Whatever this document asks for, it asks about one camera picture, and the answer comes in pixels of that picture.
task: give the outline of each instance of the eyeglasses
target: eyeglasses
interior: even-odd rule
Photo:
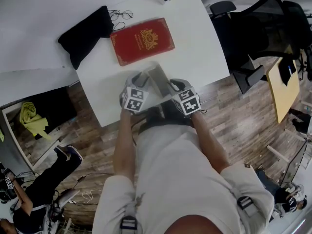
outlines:
[[[108,11],[112,21],[116,21],[120,15],[125,20],[133,18],[133,12],[131,10],[125,10],[124,12],[120,12],[120,10],[108,10]]]

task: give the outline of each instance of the book cover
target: book cover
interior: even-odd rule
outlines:
[[[111,34],[120,66],[175,48],[165,18],[145,21]]]

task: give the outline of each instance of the white table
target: white table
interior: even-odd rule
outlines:
[[[128,0],[109,9],[131,10],[127,26],[164,17],[175,49],[121,67],[110,39],[100,39],[77,70],[78,77],[100,125],[119,120],[119,94],[131,72],[158,62],[169,79],[181,78],[199,89],[229,75],[227,63],[209,15],[201,0]]]

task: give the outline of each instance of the yellow table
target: yellow table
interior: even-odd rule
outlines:
[[[283,83],[278,69],[281,60],[282,58],[279,58],[273,67],[266,72],[278,123],[280,123],[288,113],[288,110],[296,100],[300,90],[297,72],[292,74],[287,86]]]

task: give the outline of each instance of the yellow towel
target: yellow towel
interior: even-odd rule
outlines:
[[[20,110],[19,121],[24,125],[34,136],[37,134],[42,137],[51,140],[51,137],[44,132],[46,126],[48,126],[48,121],[46,118],[42,118],[37,115],[36,108],[32,102],[25,102]]]

